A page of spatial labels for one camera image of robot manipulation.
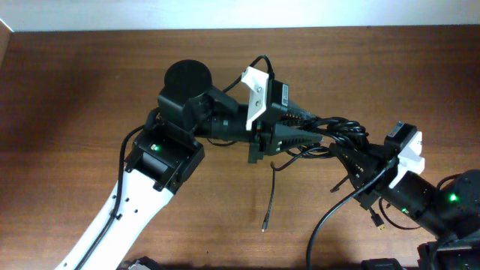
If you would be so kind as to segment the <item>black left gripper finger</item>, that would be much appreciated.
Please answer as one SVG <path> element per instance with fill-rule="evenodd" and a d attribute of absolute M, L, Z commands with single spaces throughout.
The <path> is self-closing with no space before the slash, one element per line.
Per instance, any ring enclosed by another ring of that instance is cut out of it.
<path fill-rule="evenodd" d="M 270 137 L 265 139 L 265 155 L 277 155 L 281 152 L 314 143 L 320 143 L 323 136 L 318 133 L 276 124 L 272 128 Z"/>
<path fill-rule="evenodd" d="M 312 119 L 317 119 L 318 115 L 315 115 L 311 112 L 308 112 L 305 109 L 302 109 L 299 105 L 294 102 L 289 102 L 286 113 L 284 113 L 280 120 L 282 122 L 300 122 L 300 121 L 310 121 Z"/>

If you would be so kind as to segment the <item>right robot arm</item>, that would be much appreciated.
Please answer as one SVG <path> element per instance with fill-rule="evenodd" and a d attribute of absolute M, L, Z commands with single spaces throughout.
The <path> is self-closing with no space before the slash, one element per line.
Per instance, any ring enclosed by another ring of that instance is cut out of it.
<path fill-rule="evenodd" d="M 358 191 L 355 200 L 368 210 L 385 200 L 434 241 L 418 246 L 421 269 L 479 268 L 479 171 L 467 170 L 433 185 L 421 174 L 422 132 L 399 121 L 383 144 L 330 149 Z"/>

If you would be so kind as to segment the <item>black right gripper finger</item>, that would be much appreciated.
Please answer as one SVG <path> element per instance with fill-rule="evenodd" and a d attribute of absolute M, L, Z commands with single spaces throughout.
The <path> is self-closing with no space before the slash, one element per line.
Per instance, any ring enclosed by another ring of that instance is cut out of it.
<path fill-rule="evenodd" d="M 362 146 L 361 152 L 375 158 L 387 158 L 390 155 L 390 148 L 386 145 L 378 145 L 366 141 Z"/>
<path fill-rule="evenodd" d="M 345 176 L 338 182 L 332 190 L 339 190 L 340 186 L 349 180 L 355 189 L 366 184 L 379 174 L 386 163 L 386 157 L 371 157 L 346 146 L 340 146 L 337 143 L 331 143 L 328 147 L 329 152 L 336 157 L 347 171 Z"/>

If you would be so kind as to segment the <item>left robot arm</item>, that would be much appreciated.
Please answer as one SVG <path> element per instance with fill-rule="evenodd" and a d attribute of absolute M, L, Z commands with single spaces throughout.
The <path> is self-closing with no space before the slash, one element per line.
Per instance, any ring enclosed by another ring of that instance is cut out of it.
<path fill-rule="evenodd" d="M 249 65 L 239 78 L 250 92 L 239 103 L 215 87 L 197 60 L 181 60 L 165 73 L 157 107 L 121 145 L 118 180 L 61 269 L 115 269 L 152 218 L 200 165 L 202 139 L 247 143 L 248 160 L 318 146 L 322 136 L 302 129 L 311 114 L 289 99 L 289 87 L 271 67 Z"/>

